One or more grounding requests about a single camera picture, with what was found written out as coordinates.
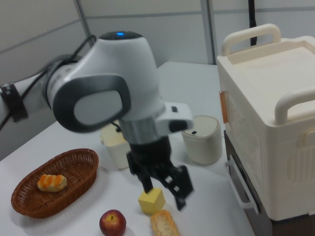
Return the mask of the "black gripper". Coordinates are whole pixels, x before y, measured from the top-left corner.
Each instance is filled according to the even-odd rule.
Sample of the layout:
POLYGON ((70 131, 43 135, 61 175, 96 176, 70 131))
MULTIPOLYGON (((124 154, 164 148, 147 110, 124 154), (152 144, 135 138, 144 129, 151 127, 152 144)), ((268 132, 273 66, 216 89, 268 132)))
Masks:
POLYGON ((168 136, 148 144, 130 144, 127 161, 130 173, 136 175, 143 186, 145 193, 152 188, 151 177, 147 168, 159 166, 158 180, 173 195, 177 210, 181 211, 186 206, 186 198, 193 192, 192 182, 186 166, 175 167, 170 160, 171 145, 168 136))

